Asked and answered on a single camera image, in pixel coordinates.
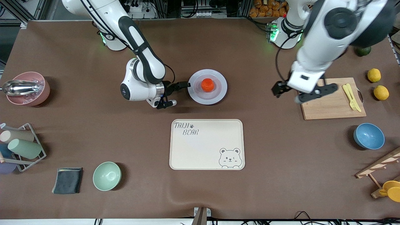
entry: wooden cutting board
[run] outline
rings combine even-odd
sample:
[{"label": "wooden cutting board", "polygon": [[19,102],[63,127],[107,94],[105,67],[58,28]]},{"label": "wooden cutting board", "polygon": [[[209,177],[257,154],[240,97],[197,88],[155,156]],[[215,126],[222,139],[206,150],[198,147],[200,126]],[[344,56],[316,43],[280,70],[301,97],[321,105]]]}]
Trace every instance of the wooden cutting board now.
[{"label": "wooden cutting board", "polygon": [[[323,80],[319,80],[318,86],[323,85]],[[348,78],[332,78],[326,80],[327,84],[336,83],[338,90],[330,95],[318,98],[304,104],[301,104],[304,120],[320,120],[320,119],[338,119],[352,117],[366,117],[364,106],[358,96],[357,86],[352,77]],[[349,83],[354,97],[361,108],[361,112],[353,111],[349,106],[349,100],[344,93],[342,85]]]}]

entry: brown tablecloth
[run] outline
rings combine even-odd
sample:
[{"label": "brown tablecloth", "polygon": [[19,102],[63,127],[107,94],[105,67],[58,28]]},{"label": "brown tablecloth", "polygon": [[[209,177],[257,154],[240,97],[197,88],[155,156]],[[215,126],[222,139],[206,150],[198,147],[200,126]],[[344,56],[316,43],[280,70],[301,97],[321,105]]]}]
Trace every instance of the brown tablecloth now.
[{"label": "brown tablecloth", "polygon": [[[166,110],[129,102],[119,85],[134,55],[102,45],[90,22],[29,22],[16,39],[1,82],[36,71],[50,84],[40,107],[16,106],[0,96],[1,122],[33,125],[48,156],[23,173],[0,176],[0,218],[171,218],[211,208],[219,218],[292,218],[304,210],[312,218],[381,219],[399,216],[400,204],[373,199],[377,187],[354,175],[400,145],[399,66],[387,39],[359,58],[352,50],[327,70],[328,78],[354,77],[367,117],[304,121],[294,91],[276,99],[277,48],[251,22],[196,19],[140,22],[154,52],[188,80],[210,68],[228,81],[225,99],[197,104],[182,90]],[[283,50],[288,71],[299,46]],[[390,91],[376,101],[364,72],[378,68]],[[166,79],[172,79],[167,71]],[[240,119],[246,166],[240,171],[174,171],[169,167],[174,119]],[[361,151],[352,140],[356,125],[378,125],[386,135],[376,151]],[[92,174],[102,162],[122,167],[121,185],[102,192]],[[79,194],[54,195],[57,168],[83,167]],[[399,165],[374,172],[380,182],[399,175]]]}]

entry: wooden rack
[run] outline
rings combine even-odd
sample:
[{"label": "wooden rack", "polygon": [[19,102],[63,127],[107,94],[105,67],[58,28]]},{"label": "wooden rack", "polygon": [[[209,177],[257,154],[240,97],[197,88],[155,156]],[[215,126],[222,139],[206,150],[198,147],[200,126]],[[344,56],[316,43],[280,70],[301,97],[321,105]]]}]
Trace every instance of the wooden rack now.
[{"label": "wooden rack", "polygon": [[371,173],[380,170],[380,169],[386,169],[386,165],[392,164],[392,163],[398,163],[400,159],[400,147],[396,148],[393,150],[391,153],[383,156],[381,159],[377,160],[364,170],[360,171],[359,173],[356,174],[357,178],[362,178],[366,176],[370,176],[373,179]]},{"label": "wooden rack", "polygon": [[[398,182],[400,182],[400,176],[398,176],[398,177],[392,179],[392,181],[398,181]],[[379,185],[379,183],[376,184],[376,185],[379,187],[379,189],[376,190],[376,191],[374,191],[374,192],[371,194],[372,197],[373,197],[374,199],[377,199],[377,198],[379,198],[379,197],[384,197],[383,195],[381,195],[381,194],[379,193],[379,190],[382,189],[382,186]]]},{"label": "wooden rack", "polygon": [[[378,186],[378,190],[374,191],[371,195],[373,198],[379,198],[379,197],[384,197],[379,193],[379,190],[382,189],[382,186],[376,181],[375,177],[372,176],[372,172],[380,169],[386,169],[386,165],[392,164],[392,163],[398,163],[400,159],[400,147],[394,149],[392,152],[389,154],[383,156],[373,164],[369,165],[367,168],[363,169],[359,173],[356,174],[357,178],[362,178],[362,177],[370,177],[371,180]],[[399,181],[400,182],[400,176],[396,177],[393,179],[394,181]]]}]

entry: beige tray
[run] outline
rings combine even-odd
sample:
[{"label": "beige tray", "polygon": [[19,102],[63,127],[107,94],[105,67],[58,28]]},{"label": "beige tray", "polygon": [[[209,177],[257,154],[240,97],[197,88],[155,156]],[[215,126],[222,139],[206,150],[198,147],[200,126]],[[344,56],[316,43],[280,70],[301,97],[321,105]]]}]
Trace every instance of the beige tray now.
[{"label": "beige tray", "polygon": [[172,122],[170,167],[175,170],[241,170],[243,124],[236,119]]}]

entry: purple cup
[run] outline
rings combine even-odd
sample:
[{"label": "purple cup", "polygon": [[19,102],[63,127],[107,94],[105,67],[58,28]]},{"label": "purple cup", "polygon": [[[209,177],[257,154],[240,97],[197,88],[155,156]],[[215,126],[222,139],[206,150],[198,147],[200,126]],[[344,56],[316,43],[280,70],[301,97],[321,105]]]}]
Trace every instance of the purple cup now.
[{"label": "purple cup", "polygon": [[[12,159],[11,151],[7,148],[8,144],[0,144],[0,152],[4,158]],[[0,163],[0,174],[9,174],[15,170],[15,163]]]}]

